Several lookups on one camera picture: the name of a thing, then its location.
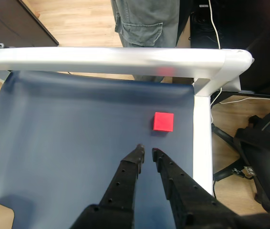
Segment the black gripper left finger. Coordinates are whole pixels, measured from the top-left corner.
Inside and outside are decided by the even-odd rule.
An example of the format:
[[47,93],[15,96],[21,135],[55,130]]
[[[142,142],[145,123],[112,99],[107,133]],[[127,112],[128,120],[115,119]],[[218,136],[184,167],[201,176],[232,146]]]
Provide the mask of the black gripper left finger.
[[124,157],[99,204],[87,206],[72,229],[134,228],[135,187],[144,163],[142,144]]

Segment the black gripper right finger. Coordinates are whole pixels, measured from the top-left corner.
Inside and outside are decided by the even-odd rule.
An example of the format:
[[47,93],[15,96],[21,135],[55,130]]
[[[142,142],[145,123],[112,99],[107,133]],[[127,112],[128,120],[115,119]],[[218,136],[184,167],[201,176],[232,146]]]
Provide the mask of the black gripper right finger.
[[166,153],[152,149],[177,229],[246,229],[236,213],[217,201]]

